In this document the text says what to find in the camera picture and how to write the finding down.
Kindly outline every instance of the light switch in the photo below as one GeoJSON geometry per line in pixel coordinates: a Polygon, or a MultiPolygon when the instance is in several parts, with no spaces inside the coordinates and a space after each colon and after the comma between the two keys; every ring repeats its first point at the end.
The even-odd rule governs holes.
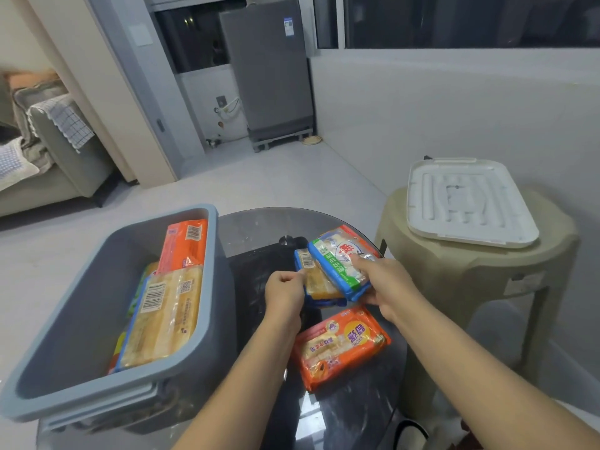
{"type": "Polygon", "coordinates": [[[146,25],[143,23],[129,25],[129,32],[131,33],[134,44],[139,47],[143,45],[150,45],[154,42],[152,40],[152,36],[150,36],[150,32],[146,28],[146,25]]]}

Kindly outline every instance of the dark window glass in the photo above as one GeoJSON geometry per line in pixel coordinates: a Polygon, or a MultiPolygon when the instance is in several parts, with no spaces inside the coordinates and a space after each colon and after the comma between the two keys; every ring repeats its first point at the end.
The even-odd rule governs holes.
{"type": "Polygon", "coordinates": [[[346,0],[347,48],[598,47],[600,0],[346,0]]]}
{"type": "Polygon", "coordinates": [[[335,0],[312,0],[318,48],[338,48],[335,0]]]}
{"type": "Polygon", "coordinates": [[[224,0],[156,13],[176,74],[229,63],[219,13],[244,8],[246,0],[224,0]]]}

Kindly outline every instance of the blue soap package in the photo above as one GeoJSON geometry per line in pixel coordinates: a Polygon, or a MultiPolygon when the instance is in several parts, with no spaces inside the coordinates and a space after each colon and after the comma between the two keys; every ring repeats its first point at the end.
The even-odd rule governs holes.
{"type": "Polygon", "coordinates": [[[346,306],[347,301],[337,287],[323,273],[321,267],[314,261],[308,249],[294,251],[296,270],[304,269],[306,281],[304,285],[305,302],[309,308],[325,308],[331,306],[346,306]]]}
{"type": "Polygon", "coordinates": [[[343,225],[324,233],[308,244],[308,251],[347,300],[357,301],[371,287],[368,278],[352,266],[350,255],[375,260],[379,251],[350,227],[343,225]]]}

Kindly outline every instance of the soap package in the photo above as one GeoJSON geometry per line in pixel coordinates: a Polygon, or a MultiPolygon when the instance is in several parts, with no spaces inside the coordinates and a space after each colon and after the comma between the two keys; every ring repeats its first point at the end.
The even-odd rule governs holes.
{"type": "Polygon", "coordinates": [[[123,343],[125,342],[125,337],[127,336],[127,329],[129,328],[129,323],[131,322],[131,318],[136,312],[136,308],[138,307],[138,301],[140,295],[146,289],[146,283],[150,276],[156,273],[156,268],[158,267],[158,262],[152,262],[148,264],[142,273],[142,277],[140,278],[140,282],[137,285],[136,293],[133,295],[131,299],[131,304],[129,305],[129,309],[127,310],[127,323],[123,329],[123,332],[119,336],[119,339],[116,342],[115,350],[113,352],[113,356],[110,359],[108,374],[112,374],[115,372],[116,363],[119,360],[119,356],[121,355],[121,350],[123,349],[123,343]]]}
{"type": "Polygon", "coordinates": [[[368,278],[352,266],[351,254],[374,260],[379,251],[343,225],[308,244],[308,250],[323,272],[349,301],[357,301],[371,287],[368,278]]]}
{"type": "Polygon", "coordinates": [[[323,308],[330,306],[346,306],[347,301],[331,280],[323,273],[320,265],[314,261],[308,249],[294,251],[296,270],[306,272],[304,285],[304,304],[310,308],[323,308]]]}
{"type": "Polygon", "coordinates": [[[207,219],[182,221],[167,227],[157,274],[204,265],[207,228],[207,219]]]}
{"type": "Polygon", "coordinates": [[[364,306],[343,310],[296,336],[292,359],[311,392],[323,382],[356,367],[391,342],[364,306]]]}
{"type": "Polygon", "coordinates": [[[156,273],[146,282],[131,319],[116,371],[177,352],[196,329],[203,266],[156,273]]]}

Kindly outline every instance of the stool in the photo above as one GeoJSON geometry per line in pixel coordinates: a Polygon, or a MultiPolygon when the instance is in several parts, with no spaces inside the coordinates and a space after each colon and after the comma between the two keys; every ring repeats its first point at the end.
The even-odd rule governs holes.
{"type": "MultiPolygon", "coordinates": [[[[387,200],[376,245],[389,249],[416,287],[438,310],[465,329],[481,304],[534,293],[521,360],[516,371],[536,384],[543,351],[558,313],[579,246],[573,219],[533,189],[521,189],[539,229],[526,248],[506,249],[427,239],[406,220],[406,188],[387,200]]],[[[409,349],[400,388],[400,409],[413,419],[429,413],[436,386],[409,349]]]]}

